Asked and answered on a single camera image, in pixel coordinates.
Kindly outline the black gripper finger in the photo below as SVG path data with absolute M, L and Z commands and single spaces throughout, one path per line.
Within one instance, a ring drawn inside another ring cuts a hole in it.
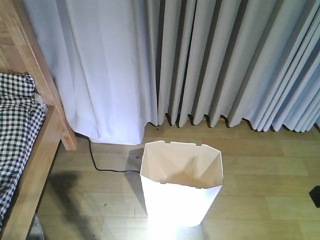
M 310 190 L 309 196 L 313 201 L 314 205 L 319 208 L 320 207 L 320 186 L 316 185 L 313 189 Z

